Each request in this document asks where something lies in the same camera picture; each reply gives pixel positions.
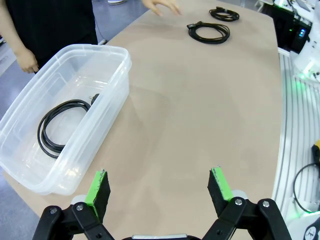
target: person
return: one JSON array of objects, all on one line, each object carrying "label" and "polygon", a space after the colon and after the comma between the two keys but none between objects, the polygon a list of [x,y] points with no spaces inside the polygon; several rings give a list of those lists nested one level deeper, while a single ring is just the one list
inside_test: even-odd
[{"label": "person", "polygon": [[[161,16],[157,4],[180,14],[176,0],[142,0]],[[70,44],[98,44],[91,0],[0,0],[0,35],[20,68],[37,72]]]}]

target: gray floor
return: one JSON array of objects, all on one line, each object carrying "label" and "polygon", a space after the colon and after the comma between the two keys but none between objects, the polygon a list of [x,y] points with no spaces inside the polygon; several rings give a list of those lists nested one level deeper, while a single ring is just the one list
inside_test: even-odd
[{"label": "gray floor", "polygon": [[[239,6],[241,0],[223,0],[223,2]],[[256,10],[255,2],[256,0],[246,0],[245,7]],[[105,0],[93,0],[92,4],[98,41],[112,39],[147,10],[140,0],[128,0],[124,4],[114,6],[108,5]],[[0,76],[0,120],[33,76],[22,72],[16,61]],[[9,186],[2,171],[0,168],[0,239],[31,240],[39,217]]]}]

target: tabletop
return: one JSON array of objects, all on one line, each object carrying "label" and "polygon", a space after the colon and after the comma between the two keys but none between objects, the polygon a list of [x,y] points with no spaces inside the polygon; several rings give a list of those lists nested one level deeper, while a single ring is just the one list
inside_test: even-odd
[{"label": "tabletop", "polygon": [[[218,165],[230,187],[252,202],[272,197],[282,116],[273,20],[214,0],[179,4],[182,16],[164,7],[164,17],[148,11],[108,43],[131,55],[130,94],[73,195],[41,196],[5,175],[36,214],[49,205],[67,208],[101,169],[111,187],[103,224],[116,240],[174,233],[202,238],[217,219],[207,185]],[[212,18],[216,6],[240,19]],[[192,39],[187,25],[198,21],[227,25],[230,38],[217,45]],[[198,33],[218,36],[211,28]]]}]

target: black clothing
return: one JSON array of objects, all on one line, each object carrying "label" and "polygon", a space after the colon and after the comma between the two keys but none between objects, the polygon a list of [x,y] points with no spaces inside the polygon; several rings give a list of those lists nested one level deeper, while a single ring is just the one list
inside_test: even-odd
[{"label": "black clothing", "polygon": [[96,34],[91,0],[5,1],[20,39],[37,61],[48,61],[70,44],[92,43],[82,40]]}]

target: white machine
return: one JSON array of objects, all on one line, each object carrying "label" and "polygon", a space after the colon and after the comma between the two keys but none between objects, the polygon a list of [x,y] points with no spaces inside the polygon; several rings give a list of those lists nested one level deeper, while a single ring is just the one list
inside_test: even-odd
[{"label": "white machine", "polygon": [[296,77],[320,85],[320,1],[315,5],[309,41],[305,42],[300,54],[292,58]]}]

